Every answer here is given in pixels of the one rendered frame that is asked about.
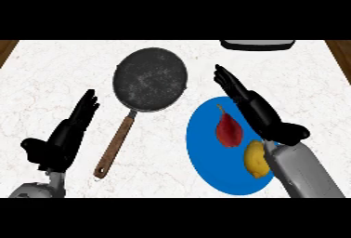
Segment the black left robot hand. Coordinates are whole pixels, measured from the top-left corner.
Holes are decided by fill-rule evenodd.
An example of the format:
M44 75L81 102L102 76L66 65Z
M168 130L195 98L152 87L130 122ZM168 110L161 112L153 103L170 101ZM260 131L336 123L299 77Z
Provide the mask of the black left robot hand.
M69 118L55 128L49 140L34 138L22 140L21 147L27 151L28 161L38 164L40 171L66 172L99 106L94 90L90 89L75 105Z

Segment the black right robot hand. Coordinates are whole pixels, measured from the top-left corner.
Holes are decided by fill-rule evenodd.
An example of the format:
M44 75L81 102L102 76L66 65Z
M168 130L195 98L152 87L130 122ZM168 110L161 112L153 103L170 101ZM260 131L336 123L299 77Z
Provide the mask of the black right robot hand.
M215 65L214 81L237 105L243 118L263 139L294 146L310 137L308 129L282 120L264 97L245 88L237 77L221 65Z

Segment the red pear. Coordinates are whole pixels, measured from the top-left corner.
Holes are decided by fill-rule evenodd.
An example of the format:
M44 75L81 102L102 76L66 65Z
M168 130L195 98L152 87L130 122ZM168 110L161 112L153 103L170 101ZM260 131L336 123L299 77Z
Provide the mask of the red pear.
M232 115L224 111L221 105L217 105L221 111L220 123L215 128L217 140L227 147L237 147L242 144L243 139L243 129L237 121L233 119Z

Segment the blue plate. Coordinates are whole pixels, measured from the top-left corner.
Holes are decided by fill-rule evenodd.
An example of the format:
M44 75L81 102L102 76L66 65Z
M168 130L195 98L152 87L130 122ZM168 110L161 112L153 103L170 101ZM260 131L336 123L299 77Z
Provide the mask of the blue plate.
M226 147L217 139L217 124L221 110L233 117L243 130L237 147ZM248 195L258 192L270 183L271 172L254 178L243 166L243 150L252 140L263 140L252 130L230 97L209 99L195 110L186 128L186 149L196 172L205 182L221 192Z

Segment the yellow lemon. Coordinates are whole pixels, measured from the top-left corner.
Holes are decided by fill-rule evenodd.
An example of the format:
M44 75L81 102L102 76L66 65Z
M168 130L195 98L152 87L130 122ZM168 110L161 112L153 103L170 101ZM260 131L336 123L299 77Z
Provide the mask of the yellow lemon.
M264 144L258 140L252 140L243 150L243 166L255 179L268 174L270 167L264 160Z

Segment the dark grey appliance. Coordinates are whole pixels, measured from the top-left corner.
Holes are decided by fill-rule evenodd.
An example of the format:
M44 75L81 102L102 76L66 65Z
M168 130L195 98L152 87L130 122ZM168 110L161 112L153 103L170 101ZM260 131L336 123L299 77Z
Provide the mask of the dark grey appliance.
M294 44L294 40L221 40L224 48L243 51L286 50Z

